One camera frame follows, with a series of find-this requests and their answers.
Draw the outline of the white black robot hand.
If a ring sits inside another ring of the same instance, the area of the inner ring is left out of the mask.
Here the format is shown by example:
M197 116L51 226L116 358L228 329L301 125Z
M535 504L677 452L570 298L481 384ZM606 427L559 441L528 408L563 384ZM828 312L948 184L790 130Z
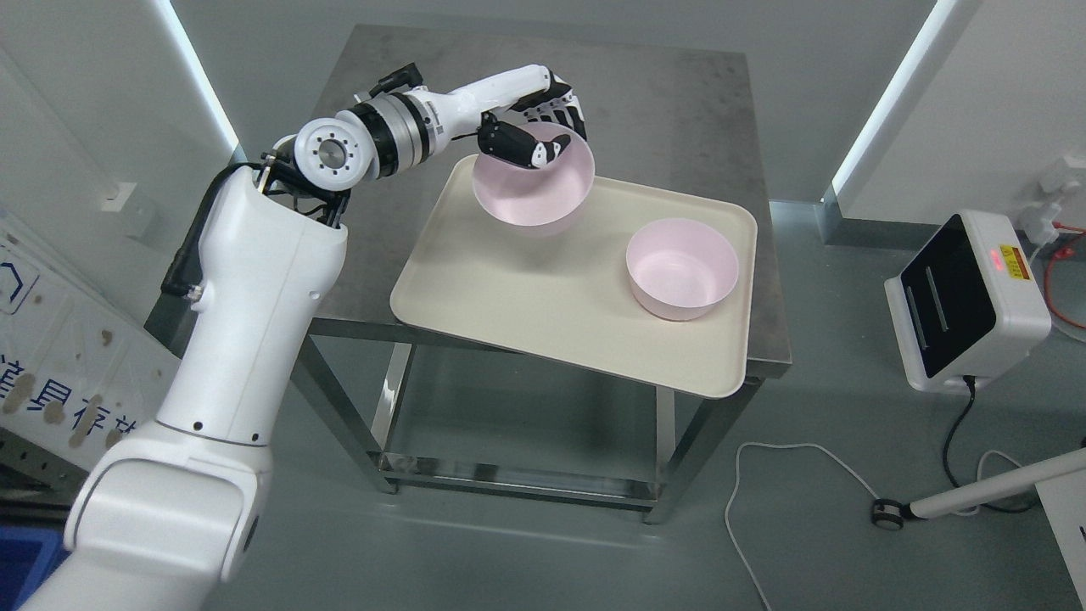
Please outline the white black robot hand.
M560 133L540 140L526 128L501 120L512 112L528 123L552 123L586 137L585 117L573 86L542 64L501 72L477 82L480 109L476 143L481 154L525 170L542 170L573 142Z

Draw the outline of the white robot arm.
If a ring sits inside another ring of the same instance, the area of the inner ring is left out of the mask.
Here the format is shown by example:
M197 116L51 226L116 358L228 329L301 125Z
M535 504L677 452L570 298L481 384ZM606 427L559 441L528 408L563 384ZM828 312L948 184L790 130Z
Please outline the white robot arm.
M569 147L502 120L509 111L585 135L573 87L546 66L438 93L408 64L260 164L216 175L160 287L195 311L171 389L153 421L94 464L71 506L67 558L25 610L198 610L237 575L268 497L288 378L346 257L350 190L466 137L527 170Z

